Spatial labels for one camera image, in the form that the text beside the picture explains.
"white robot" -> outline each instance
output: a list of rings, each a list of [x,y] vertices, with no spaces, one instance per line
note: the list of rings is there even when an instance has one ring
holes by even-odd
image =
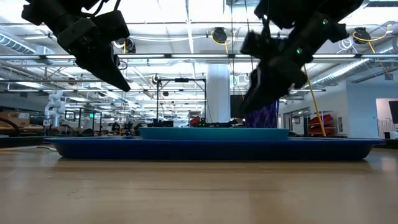
[[[65,114],[65,102],[61,101],[63,92],[60,90],[52,91],[49,95],[49,103],[44,109],[43,126],[58,127],[60,125],[60,115]]]

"white column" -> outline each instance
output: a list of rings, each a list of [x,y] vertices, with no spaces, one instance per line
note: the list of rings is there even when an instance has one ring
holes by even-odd
[[[230,121],[229,65],[208,65],[206,79],[206,122],[225,123]]]

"table surface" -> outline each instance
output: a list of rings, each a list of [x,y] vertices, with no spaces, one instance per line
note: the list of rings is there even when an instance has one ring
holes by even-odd
[[[398,151],[359,162],[77,161],[0,151],[8,223],[397,223]]]

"blue plastic tray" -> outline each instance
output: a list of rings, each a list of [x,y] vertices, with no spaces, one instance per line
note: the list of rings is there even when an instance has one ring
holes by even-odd
[[[288,129],[278,128],[140,128],[143,139],[199,141],[286,140]]]
[[[288,138],[285,141],[170,141],[51,138],[59,154],[84,159],[268,160],[363,159],[380,139]]]

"purple cloth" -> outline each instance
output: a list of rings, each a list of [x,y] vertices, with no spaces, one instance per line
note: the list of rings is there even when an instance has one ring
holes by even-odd
[[[247,128],[277,128],[279,100],[260,110],[245,115]]]

